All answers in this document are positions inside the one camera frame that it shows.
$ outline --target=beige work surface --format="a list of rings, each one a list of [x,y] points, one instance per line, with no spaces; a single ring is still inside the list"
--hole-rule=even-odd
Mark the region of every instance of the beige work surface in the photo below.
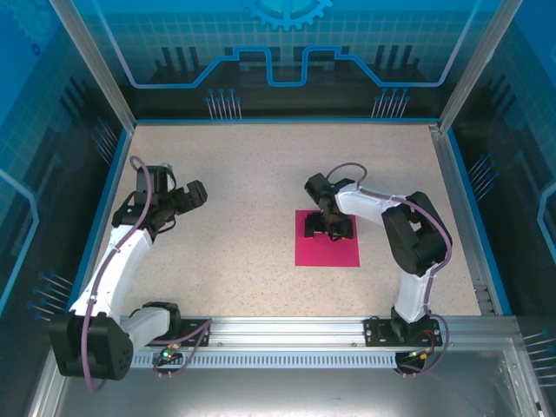
[[[184,315],[363,316],[389,314],[400,269],[383,228],[357,220],[360,268],[295,266],[295,211],[315,209],[303,185],[342,162],[367,166],[363,185],[425,192],[453,237],[453,258],[433,286],[440,314],[480,314],[427,126],[252,124],[139,126],[130,155],[169,162],[178,186],[200,180],[204,206],[156,238],[123,314],[147,301],[174,301]],[[358,178],[345,168],[332,180]],[[126,162],[115,204],[135,189]],[[108,241],[106,230],[103,249]]]

